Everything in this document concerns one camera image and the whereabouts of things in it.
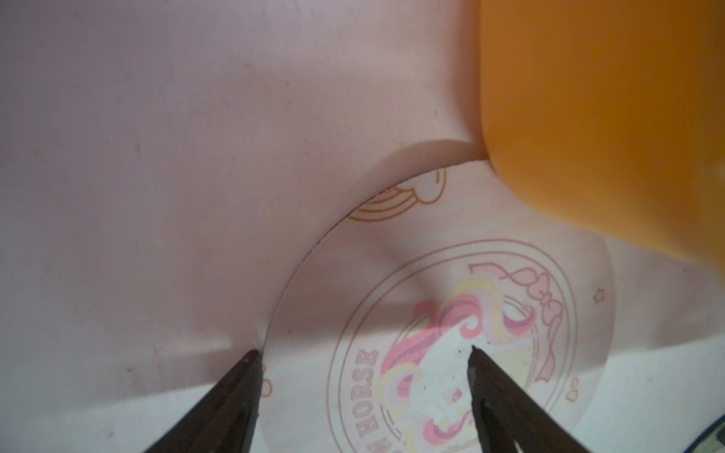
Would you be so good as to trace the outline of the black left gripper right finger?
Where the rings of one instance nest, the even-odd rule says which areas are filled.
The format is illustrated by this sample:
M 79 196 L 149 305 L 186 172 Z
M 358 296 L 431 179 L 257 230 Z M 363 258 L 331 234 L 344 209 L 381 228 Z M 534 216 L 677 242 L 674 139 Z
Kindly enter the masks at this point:
M 467 375 L 483 452 L 588 452 L 477 347 L 471 350 Z

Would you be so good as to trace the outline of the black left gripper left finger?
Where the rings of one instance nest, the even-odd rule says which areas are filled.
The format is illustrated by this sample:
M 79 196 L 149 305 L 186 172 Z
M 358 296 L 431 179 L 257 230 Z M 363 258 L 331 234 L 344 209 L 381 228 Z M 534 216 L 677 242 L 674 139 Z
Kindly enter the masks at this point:
M 169 432 L 152 453 L 249 453 L 262 395 L 262 353 L 251 350 Z

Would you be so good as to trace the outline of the pink unicorn horse coaster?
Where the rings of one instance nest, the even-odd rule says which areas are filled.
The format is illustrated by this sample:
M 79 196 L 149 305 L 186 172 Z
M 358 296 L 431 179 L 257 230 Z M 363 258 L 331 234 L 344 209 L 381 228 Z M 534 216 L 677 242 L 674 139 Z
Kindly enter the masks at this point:
M 298 267 L 264 345 L 273 452 L 476 452 L 466 368 L 485 351 L 561 426 L 614 333 L 602 237 L 521 203 L 486 162 L 374 197 Z

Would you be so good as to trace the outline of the yellow plastic storage box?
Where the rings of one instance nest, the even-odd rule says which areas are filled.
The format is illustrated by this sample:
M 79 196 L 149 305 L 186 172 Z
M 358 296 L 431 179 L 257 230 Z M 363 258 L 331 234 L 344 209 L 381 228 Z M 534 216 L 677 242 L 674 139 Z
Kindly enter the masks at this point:
M 556 219 L 724 266 L 724 5 L 483 1 L 492 164 Z

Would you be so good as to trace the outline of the blue toast cartoon coaster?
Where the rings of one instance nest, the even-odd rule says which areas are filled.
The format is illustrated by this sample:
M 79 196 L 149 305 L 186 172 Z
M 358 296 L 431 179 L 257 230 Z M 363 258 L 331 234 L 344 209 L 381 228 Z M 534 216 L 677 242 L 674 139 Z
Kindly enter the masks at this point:
M 724 453 L 725 452 L 725 415 L 719 417 L 702 432 L 685 453 Z

